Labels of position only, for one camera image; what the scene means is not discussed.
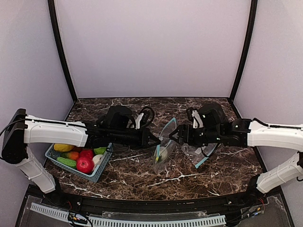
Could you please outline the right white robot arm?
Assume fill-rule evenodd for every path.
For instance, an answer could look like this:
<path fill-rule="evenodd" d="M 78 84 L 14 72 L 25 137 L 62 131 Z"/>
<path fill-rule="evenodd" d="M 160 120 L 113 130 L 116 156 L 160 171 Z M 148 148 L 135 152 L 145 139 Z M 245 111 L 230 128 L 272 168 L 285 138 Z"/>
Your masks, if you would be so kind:
<path fill-rule="evenodd" d="M 201 148 L 213 143 L 232 147 L 275 147 L 296 150 L 296 153 L 274 169 L 251 178 L 248 193 L 266 194 L 292 179 L 302 181 L 303 176 L 303 126 L 276 125 L 257 118 L 238 118 L 229 122 L 222 107 L 204 105 L 188 108 L 191 125 L 179 125 L 169 138 L 179 144 Z"/>

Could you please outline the large red toy apple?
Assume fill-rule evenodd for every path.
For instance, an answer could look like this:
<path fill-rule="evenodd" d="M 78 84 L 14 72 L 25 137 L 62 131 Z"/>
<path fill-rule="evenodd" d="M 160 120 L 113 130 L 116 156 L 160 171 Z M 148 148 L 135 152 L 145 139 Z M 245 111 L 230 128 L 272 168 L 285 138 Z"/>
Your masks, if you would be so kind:
<path fill-rule="evenodd" d="M 80 157 L 76 161 L 76 169 L 84 174 L 91 174 L 94 168 L 94 162 L 88 157 Z"/>

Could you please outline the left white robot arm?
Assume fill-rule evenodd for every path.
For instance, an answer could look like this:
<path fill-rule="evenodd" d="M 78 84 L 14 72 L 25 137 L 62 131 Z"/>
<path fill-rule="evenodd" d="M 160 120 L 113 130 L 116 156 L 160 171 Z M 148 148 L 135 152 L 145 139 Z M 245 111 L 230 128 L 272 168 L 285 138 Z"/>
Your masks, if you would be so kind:
<path fill-rule="evenodd" d="M 40 190 L 53 193 L 60 190 L 59 182 L 48 173 L 28 147 L 31 143 L 66 144 L 80 148 L 100 148 L 109 143 L 131 149 L 150 148 L 160 144 L 149 125 L 154 111 L 146 106 L 134 118 L 126 106 L 117 105 L 98 120 L 65 122 L 37 118 L 18 109 L 1 131 L 3 138 L 0 158 L 17 166 Z"/>

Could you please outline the yellow toy potato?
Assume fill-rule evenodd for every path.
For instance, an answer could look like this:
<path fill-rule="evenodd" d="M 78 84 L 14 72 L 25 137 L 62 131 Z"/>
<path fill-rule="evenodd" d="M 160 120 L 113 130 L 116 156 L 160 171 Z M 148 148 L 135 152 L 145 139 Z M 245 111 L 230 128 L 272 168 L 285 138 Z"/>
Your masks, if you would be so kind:
<path fill-rule="evenodd" d="M 55 151 L 58 151 L 58 152 L 69 152 L 74 149 L 74 146 L 67 145 L 67 144 L 54 144 L 53 148 Z"/>

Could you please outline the large clear zip bag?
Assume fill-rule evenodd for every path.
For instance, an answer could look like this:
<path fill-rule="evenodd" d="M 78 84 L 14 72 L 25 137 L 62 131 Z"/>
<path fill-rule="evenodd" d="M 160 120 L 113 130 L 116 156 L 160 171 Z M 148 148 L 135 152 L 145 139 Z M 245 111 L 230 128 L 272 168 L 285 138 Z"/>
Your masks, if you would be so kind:
<path fill-rule="evenodd" d="M 156 162 L 156 149 L 155 149 L 154 156 L 153 156 L 153 170 L 154 170 L 155 174 L 157 174 L 157 175 L 165 170 L 165 165 L 167 163 L 167 160 L 176 147 L 176 142 L 169 138 L 169 134 L 171 132 L 173 132 L 176 128 L 177 128 L 177 120 L 175 117 L 173 117 L 164 126 L 164 128 L 162 129 L 162 131 L 160 133 L 160 136 L 159 136 L 160 144 L 156 146 L 156 149 L 157 149 L 157 147 L 160 147 L 160 146 L 165 147 L 168 150 L 168 157 L 163 162 Z"/>

